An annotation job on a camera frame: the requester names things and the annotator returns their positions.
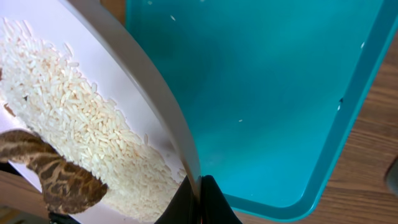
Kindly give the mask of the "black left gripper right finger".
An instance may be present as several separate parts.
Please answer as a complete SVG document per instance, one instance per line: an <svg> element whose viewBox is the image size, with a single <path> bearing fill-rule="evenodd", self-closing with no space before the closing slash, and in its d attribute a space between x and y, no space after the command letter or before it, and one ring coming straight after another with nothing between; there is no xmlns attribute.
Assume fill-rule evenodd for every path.
<svg viewBox="0 0 398 224"><path fill-rule="evenodd" d="M201 178L202 224L242 224L211 175Z"/></svg>

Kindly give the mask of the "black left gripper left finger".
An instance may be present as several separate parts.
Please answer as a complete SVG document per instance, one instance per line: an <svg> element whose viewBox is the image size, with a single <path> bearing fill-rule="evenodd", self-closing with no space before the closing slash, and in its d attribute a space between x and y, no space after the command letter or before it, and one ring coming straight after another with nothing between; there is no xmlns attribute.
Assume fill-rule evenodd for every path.
<svg viewBox="0 0 398 224"><path fill-rule="evenodd" d="M155 224L197 224L198 204L186 176Z"/></svg>

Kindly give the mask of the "large pink plate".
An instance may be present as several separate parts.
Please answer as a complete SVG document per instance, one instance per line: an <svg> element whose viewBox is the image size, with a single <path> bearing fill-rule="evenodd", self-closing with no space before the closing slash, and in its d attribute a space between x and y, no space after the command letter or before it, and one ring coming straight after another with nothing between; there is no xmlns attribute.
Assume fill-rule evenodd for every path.
<svg viewBox="0 0 398 224"><path fill-rule="evenodd" d="M55 223L200 223L137 79L162 77L96 1L1 2L1 161Z"/></svg>

